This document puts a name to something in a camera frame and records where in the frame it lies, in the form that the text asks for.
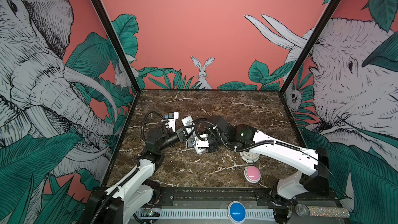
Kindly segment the white remote control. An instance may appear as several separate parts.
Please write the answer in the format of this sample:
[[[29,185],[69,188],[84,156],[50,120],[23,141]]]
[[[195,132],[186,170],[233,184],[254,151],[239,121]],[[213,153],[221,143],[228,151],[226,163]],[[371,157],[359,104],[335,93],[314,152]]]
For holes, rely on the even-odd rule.
[[[185,127],[194,125],[191,116],[182,119],[181,122]],[[209,147],[209,143],[207,141],[199,139],[193,127],[186,128],[186,134],[187,134],[186,145],[188,148],[194,148],[197,154],[202,154],[206,152],[206,149]],[[201,135],[201,138],[206,139],[207,134]]]

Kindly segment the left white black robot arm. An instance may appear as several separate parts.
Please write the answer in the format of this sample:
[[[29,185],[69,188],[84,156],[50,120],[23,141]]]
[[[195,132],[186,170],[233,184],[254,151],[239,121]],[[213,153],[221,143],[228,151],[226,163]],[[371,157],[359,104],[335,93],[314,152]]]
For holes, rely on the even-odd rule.
[[[162,128],[152,129],[141,136],[145,143],[137,157],[135,167],[109,188],[95,189],[84,208],[79,224],[127,224],[143,205],[156,201],[160,196],[159,184],[148,179],[159,169],[165,154],[162,150],[177,142],[186,141],[194,132],[194,126],[182,127],[174,132]]]

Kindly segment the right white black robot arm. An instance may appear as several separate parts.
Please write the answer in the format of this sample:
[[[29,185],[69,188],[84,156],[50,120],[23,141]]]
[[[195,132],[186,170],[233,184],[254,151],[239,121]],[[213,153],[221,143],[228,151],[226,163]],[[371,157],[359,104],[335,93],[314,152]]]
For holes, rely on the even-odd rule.
[[[287,164],[297,171],[278,180],[270,195],[272,198],[291,200],[311,193],[327,196],[330,193],[329,152],[295,146],[246,124],[233,126],[221,116],[203,120],[209,137],[233,152],[251,152]]]

